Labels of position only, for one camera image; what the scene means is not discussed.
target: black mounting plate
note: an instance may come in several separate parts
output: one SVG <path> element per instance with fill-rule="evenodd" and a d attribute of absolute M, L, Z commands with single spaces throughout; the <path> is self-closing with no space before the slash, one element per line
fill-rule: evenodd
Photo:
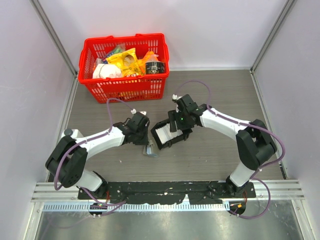
<path fill-rule="evenodd" d="M 221 199 L 243 198 L 243 193 L 231 195 L 227 184 L 222 181 L 113 181 L 108 182 L 111 203 L 126 200 L 127 204 L 180 204 L 188 194 L 189 202 L 194 204 L 219 204 Z M 255 198 L 254 184 L 248 182 L 243 188 L 247 198 Z M 78 199 L 90 197 L 79 191 Z"/>

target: food package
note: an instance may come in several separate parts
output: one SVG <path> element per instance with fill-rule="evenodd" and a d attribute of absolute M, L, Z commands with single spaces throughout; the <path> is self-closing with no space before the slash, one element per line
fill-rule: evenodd
<path fill-rule="evenodd" d="M 119 54 L 122 53 L 126 50 L 126 45 L 124 43 L 117 45 L 112 51 L 108 52 L 103 58 L 102 62 L 104 64 L 108 64 L 107 58 L 114 55 L 114 54 Z"/>
<path fill-rule="evenodd" d="M 122 71 L 123 77 L 142 76 L 136 56 L 136 48 L 131 48 L 122 53 L 116 53 L 107 58 L 109 64 L 116 65 Z"/>
<path fill-rule="evenodd" d="M 98 64 L 92 75 L 93 79 L 122 78 L 121 69 L 114 64 Z"/>
<path fill-rule="evenodd" d="M 143 75 L 146 74 L 146 63 L 147 62 L 158 62 L 158 58 L 159 57 L 157 54 L 155 54 L 153 51 L 148 51 L 143 59 L 139 59 L 138 60 L 138 64 L 139 64 L 139 67 L 140 67 L 140 70 L 142 72 Z"/>

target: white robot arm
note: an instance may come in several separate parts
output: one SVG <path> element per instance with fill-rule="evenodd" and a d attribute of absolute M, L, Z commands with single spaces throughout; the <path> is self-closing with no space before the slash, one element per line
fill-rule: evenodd
<path fill-rule="evenodd" d="M 249 122 L 228 116 L 214 108 L 209 111 L 206 104 L 198 106 L 188 94 L 174 102 L 177 104 L 176 110 L 169 111 L 169 118 L 157 123 L 151 130 L 159 149 L 186 140 L 195 125 L 216 130 L 233 139 L 237 143 L 241 162 L 226 179 L 231 194 L 240 192 L 255 171 L 277 151 L 274 141 L 267 133 L 236 124 L 246 123 L 266 129 L 265 124 L 258 119 Z"/>
<path fill-rule="evenodd" d="M 78 144 L 63 162 L 58 180 L 65 188 L 76 185 L 88 189 L 97 198 L 103 196 L 107 182 L 98 173 L 85 170 L 86 161 L 100 152 L 127 143 L 147 145 L 149 118 L 146 114 L 146 112 L 137 112 L 125 122 L 113 124 L 111 130 L 108 128 L 87 137 L 83 137 L 77 129 L 65 130 L 63 137 L 48 158 L 46 168 L 55 176 L 63 155 Z"/>

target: wooden floor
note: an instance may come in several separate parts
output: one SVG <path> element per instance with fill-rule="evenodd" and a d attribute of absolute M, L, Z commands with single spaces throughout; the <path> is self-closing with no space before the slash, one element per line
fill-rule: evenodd
<path fill-rule="evenodd" d="M 150 129 L 168 118 L 175 109 L 171 101 L 175 89 L 188 80 L 201 80 L 212 90 L 211 105 L 218 111 L 241 120 L 264 119 L 248 70 L 173 71 L 166 81 L 163 99 L 133 101 L 137 111 L 147 111 Z M 181 91 L 190 94 L 198 105 L 207 102 L 208 92 L 199 83 L 189 83 Z M 113 122 L 131 116 L 121 103 L 110 104 Z M 79 84 L 68 127 L 89 136 L 110 126 L 107 106 L 99 104 Z M 108 149 L 90 158 L 86 169 L 96 171 L 107 181 L 201 181 L 225 180 L 240 162 L 236 143 L 212 129 L 196 127 L 187 141 L 161 150 L 160 157 L 143 155 L 143 147 L 126 144 Z M 263 180 L 283 179 L 278 164 L 258 174 Z"/>

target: red basket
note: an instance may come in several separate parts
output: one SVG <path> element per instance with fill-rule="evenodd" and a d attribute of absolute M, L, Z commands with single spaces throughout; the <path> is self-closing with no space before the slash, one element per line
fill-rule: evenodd
<path fill-rule="evenodd" d="M 153 51 L 159 55 L 159 61 L 164 62 L 165 73 L 93 79 L 93 67 L 96 58 L 103 58 L 118 44 L 125 44 L 127 50 L 135 48 L 138 59 L 142 59 L 147 51 Z M 108 98 L 118 98 L 123 101 L 151 100 L 163 97 L 169 72 L 168 47 L 162 33 L 136 34 L 126 37 L 107 36 L 88 38 L 84 41 L 79 61 L 78 80 L 101 104 L 106 103 Z"/>

